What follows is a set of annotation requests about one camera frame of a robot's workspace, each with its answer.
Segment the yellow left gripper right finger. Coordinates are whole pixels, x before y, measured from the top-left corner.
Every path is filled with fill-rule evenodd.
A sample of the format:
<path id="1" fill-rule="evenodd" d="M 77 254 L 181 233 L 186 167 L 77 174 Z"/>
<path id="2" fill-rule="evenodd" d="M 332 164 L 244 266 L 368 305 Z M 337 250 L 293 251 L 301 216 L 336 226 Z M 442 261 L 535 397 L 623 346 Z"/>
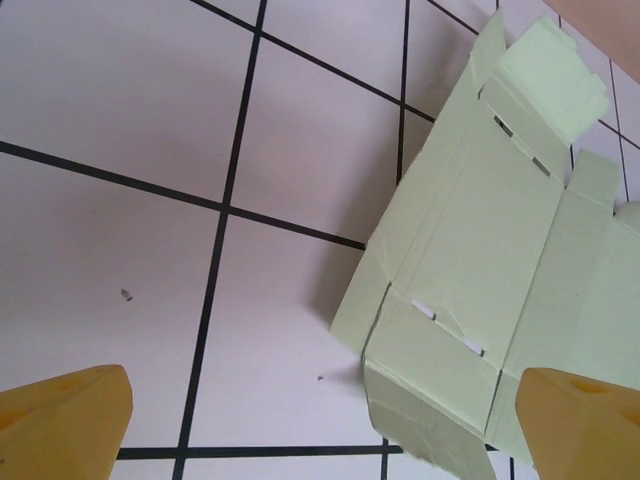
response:
<path id="1" fill-rule="evenodd" d="M 637 479 L 639 392 L 551 368 L 524 371 L 515 408 L 541 479 Z"/>

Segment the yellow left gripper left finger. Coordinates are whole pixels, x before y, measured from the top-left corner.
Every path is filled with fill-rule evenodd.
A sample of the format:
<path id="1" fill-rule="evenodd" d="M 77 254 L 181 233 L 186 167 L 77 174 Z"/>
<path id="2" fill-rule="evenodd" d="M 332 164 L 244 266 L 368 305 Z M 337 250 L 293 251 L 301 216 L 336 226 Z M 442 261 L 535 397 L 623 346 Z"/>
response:
<path id="1" fill-rule="evenodd" d="M 3 479 L 107 479 L 133 411 L 125 369 L 99 365 L 1 393 Z"/>

